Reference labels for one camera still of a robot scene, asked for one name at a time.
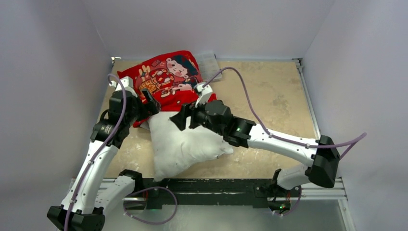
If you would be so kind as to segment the red printed pillowcase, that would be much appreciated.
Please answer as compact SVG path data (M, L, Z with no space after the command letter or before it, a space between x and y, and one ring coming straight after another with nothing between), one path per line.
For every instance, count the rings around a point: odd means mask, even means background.
M158 55L117 74L133 79L144 104L147 99L142 90L147 89L163 112L178 112L183 104L196 101L199 96L194 88L203 82L195 57L186 50Z

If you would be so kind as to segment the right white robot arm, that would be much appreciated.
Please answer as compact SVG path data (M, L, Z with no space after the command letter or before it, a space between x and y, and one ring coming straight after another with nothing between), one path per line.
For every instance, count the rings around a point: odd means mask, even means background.
M184 104L170 121L179 130L204 127L232 146L262 149L300 162L298 166L275 172L270 183L274 195L281 196L309 182L323 188L335 185L340 155L329 136L321 135L316 140L264 129L261 124L234 116L220 100L199 106Z

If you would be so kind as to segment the white pillow insert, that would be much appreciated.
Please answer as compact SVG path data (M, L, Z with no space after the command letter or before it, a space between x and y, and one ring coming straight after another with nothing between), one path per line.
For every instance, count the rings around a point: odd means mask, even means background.
M233 147L222 136L202 126L179 130L170 121L176 114L159 112L140 125L151 135L155 181L175 177L194 164L233 153Z

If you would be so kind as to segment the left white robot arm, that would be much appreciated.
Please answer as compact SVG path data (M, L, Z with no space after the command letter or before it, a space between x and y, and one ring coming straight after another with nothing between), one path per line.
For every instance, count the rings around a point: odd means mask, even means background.
M89 150L71 190L60 205L51 206L47 218L61 231L100 231L107 215L126 195L137 197L143 192L142 175L124 170L116 182L100 192L104 175L129 135L135 122L160 111L160 104L147 89L140 95L133 90L117 90L109 107L93 127Z

